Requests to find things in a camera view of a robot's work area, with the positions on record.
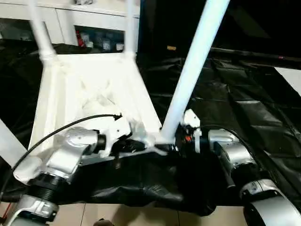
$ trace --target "shelf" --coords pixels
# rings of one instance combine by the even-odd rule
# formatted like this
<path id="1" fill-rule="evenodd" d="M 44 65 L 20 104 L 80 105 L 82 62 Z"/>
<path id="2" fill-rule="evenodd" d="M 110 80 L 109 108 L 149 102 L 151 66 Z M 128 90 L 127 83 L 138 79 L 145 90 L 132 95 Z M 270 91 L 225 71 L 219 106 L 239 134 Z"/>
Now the shelf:
<path id="1" fill-rule="evenodd" d="M 69 9 L 91 13 L 126 15 L 126 0 L 95 0 L 91 5 L 75 5 L 73 0 L 37 0 L 38 6 L 47 8 Z M 27 0 L 0 0 L 0 3 L 26 5 Z M 140 0 L 135 0 L 134 17 L 139 18 Z"/>

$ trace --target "tile floor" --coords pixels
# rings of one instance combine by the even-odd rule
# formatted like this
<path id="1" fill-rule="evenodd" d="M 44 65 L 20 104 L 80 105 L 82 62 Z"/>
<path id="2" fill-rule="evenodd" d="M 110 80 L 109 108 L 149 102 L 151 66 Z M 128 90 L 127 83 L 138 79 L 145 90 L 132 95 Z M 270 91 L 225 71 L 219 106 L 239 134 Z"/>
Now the tile floor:
<path id="1" fill-rule="evenodd" d="M 7 203 L 0 205 L 0 216 Z M 115 226 L 246 226 L 242 207 L 222 207 L 207 217 L 152 207 L 127 207 L 119 204 L 72 204 L 60 206 L 51 226 L 93 226 L 101 219 Z"/>

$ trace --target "white metal pipe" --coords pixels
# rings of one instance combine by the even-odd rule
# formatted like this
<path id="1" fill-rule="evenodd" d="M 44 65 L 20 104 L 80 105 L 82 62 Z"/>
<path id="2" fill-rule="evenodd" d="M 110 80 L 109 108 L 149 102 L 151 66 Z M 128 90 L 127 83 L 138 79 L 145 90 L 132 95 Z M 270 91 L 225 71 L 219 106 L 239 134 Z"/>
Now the white metal pipe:
<path id="1" fill-rule="evenodd" d="M 127 0 L 127 26 L 125 33 L 125 54 L 135 56 L 134 48 L 134 0 Z"/>
<path id="2" fill-rule="evenodd" d="M 55 51 L 52 48 L 46 28 L 41 20 L 36 0 L 28 0 L 28 10 L 34 37 L 39 47 L 40 59 L 42 61 L 51 59 L 55 56 Z"/>
<path id="3" fill-rule="evenodd" d="M 166 140 L 174 139 L 229 2 L 207 0 L 205 4 L 161 130 L 161 136 Z"/>
<path id="4" fill-rule="evenodd" d="M 27 150 L 18 141 L 15 135 L 6 127 L 0 119 L 0 156 L 11 167 L 24 155 Z"/>

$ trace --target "white metal structure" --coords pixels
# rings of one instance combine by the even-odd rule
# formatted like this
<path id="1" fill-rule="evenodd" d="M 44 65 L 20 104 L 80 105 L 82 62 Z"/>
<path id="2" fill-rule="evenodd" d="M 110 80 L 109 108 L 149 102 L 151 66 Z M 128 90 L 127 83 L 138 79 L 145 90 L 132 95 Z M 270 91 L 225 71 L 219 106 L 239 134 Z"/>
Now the white metal structure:
<path id="1" fill-rule="evenodd" d="M 42 25 L 36 0 L 29 0 L 32 29 L 43 62 L 30 146 L 67 123 L 106 113 L 122 113 L 132 125 L 133 136 L 144 141 L 148 147 L 156 143 L 174 143 L 175 130 L 184 114 L 229 0 L 207 0 L 162 132 L 161 123 L 135 63 L 134 3 L 133 0 L 127 1 L 124 53 L 57 55 Z M 111 120 L 113 119 L 94 119 L 82 123 L 81 126 L 102 132 Z M 41 156 L 54 145 L 54 138 L 50 138 L 31 155 Z"/>

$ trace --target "black plastic sheet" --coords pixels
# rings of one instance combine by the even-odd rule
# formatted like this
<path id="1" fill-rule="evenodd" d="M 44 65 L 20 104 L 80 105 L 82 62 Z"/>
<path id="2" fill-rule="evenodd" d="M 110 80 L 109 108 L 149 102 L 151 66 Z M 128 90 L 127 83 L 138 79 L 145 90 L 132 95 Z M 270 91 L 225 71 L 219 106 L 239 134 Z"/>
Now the black plastic sheet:
<path id="1" fill-rule="evenodd" d="M 2 103 L 11 98 L 15 104 L 2 108 L 0 118 L 16 135 L 19 131 L 13 127 L 16 118 L 21 118 L 18 128 L 28 125 L 24 126 L 26 131 L 19 131 L 27 134 L 27 139 L 20 139 L 26 145 L 34 120 L 42 65 L 36 47 L 27 42 L 1 45 L 1 91 L 5 95 L 0 98 Z M 90 51 L 67 45 L 55 48 L 58 54 Z M 184 59 L 159 60 L 139 55 L 137 62 L 163 122 Z M 21 117 L 25 105 L 30 107 Z M 232 62 L 231 58 L 209 58 L 188 108 L 193 109 L 202 125 L 215 125 L 238 134 L 279 188 L 301 209 L 301 98 L 273 67 Z M 124 158 L 120 160 L 120 168 L 113 161 L 81 167 L 60 203 L 143 206 L 152 202 L 155 206 L 201 216 L 210 214 L 216 205 L 240 204 L 236 191 L 226 189 L 223 172 L 213 154 L 203 150 L 197 155 L 188 148 L 184 151 L 186 157 L 171 153 L 167 157 L 147 154 Z M 4 162 L 1 166 L 3 180 L 9 167 Z M 6 201 L 16 201 L 25 190 L 13 181 L 5 194 Z"/>

